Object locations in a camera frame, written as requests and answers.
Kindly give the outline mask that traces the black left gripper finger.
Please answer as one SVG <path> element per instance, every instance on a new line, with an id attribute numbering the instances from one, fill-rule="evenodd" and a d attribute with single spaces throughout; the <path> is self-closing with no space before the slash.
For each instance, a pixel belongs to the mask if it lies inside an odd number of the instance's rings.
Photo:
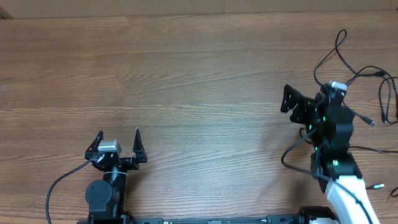
<path id="1" fill-rule="evenodd" d="M 132 151 L 136 155 L 136 160 L 138 163 L 147 162 L 147 154 L 142 143 L 141 133 L 139 128 L 136 129 Z"/>
<path id="2" fill-rule="evenodd" d="M 90 144 L 90 146 L 85 151 L 85 159 L 91 159 L 93 154 L 98 151 L 98 146 L 100 142 L 103 140 L 103 131 L 99 131 L 94 141 Z"/>

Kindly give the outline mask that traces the black cable usb-a plug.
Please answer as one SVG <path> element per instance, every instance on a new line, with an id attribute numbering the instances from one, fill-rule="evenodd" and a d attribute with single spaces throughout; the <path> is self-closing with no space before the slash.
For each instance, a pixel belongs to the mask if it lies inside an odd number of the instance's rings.
<path id="1" fill-rule="evenodd" d="M 323 59 L 320 60 L 320 62 L 316 65 L 313 71 L 313 77 L 315 79 L 315 82 L 322 86 L 322 83 L 318 80 L 317 78 L 317 70 L 329 59 L 330 56 L 333 54 L 337 54 L 340 60 L 344 63 L 344 65 L 354 74 L 348 81 L 346 81 L 345 85 L 349 86 L 351 85 L 355 79 L 359 77 L 381 77 L 384 78 L 385 76 L 388 76 L 387 72 L 379 67 L 374 67 L 374 66 L 368 66 L 362 68 L 360 71 L 354 70 L 354 68 L 345 60 L 345 58 L 342 56 L 340 53 L 339 47 L 345 42 L 347 38 L 348 32 L 346 29 L 341 29 L 336 36 L 335 39 L 335 44 L 334 47 L 327 53 L 326 56 L 324 56 Z M 378 70 L 378 72 L 373 73 L 373 74 L 361 74 L 361 71 L 367 68 L 375 68 Z"/>

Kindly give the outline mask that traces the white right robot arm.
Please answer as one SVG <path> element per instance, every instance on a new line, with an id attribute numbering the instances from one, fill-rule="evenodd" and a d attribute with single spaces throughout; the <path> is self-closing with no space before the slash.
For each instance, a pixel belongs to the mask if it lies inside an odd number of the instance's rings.
<path id="1" fill-rule="evenodd" d="M 330 81 L 321 85 L 314 98 L 303 96 L 286 85 L 281 112 L 291 112 L 290 120 L 303 124 L 306 134 L 288 148 L 310 140 L 310 170 L 321 191 L 331 203 L 328 207 L 302 207 L 287 223 L 378 223 L 369 201 L 363 175 L 349 152 L 355 113 L 343 105 L 347 86 Z"/>

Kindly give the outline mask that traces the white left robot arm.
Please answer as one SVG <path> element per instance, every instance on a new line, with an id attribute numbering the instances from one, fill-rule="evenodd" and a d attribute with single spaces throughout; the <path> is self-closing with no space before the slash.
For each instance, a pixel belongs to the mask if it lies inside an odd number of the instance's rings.
<path id="1" fill-rule="evenodd" d="M 103 173 L 86 188 L 85 199 L 89 206 L 87 223 L 133 224 L 135 218 L 124 209 L 127 172 L 138 170 L 147 162 L 147 154 L 141 140 L 140 130 L 136 129 L 132 147 L 134 156 L 121 157 L 118 140 L 105 140 L 100 131 L 85 151 L 85 159 Z"/>

